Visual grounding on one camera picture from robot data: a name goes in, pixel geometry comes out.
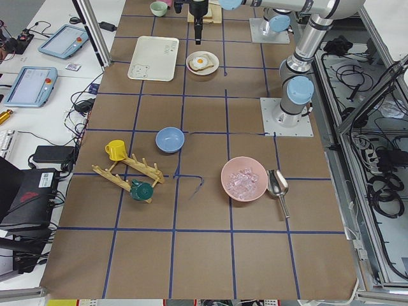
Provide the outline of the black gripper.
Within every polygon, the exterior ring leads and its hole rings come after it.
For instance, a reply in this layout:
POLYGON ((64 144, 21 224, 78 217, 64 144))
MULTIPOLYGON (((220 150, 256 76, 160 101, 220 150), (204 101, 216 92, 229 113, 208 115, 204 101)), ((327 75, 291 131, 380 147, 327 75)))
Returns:
POLYGON ((189 13, 194 16, 194 41, 195 44, 201 43, 203 30, 203 17, 208 13, 208 0, 174 0, 174 9, 176 13, 181 13, 182 5, 189 5, 189 13))

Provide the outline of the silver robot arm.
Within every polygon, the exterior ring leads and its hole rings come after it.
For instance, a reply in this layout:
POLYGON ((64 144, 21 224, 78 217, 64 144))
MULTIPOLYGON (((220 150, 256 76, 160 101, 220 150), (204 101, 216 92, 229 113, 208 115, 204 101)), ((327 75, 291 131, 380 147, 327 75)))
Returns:
POLYGON ((241 5, 309 12, 309 22, 295 51, 282 62, 279 75, 282 80, 282 98, 272 111, 272 118, 285 128, 298 124, 302 110, 311 100, 314 84, 306 77, 314 55, 334 20, 350 17, 363 6, 363 1, 220 1, 226 10, 241 5))
MULTIPOLYGON (((195 44, 201 44, 204 16, 209 12, 209 1, 174 1, 176 13, 182 11, 182 5, 189 5, 193 16, 195 44)), ((289 10, 263 8, 263 18, 250 18, 251 38, 253 43, 289 43, 287 30, 290 26, 289 10)))

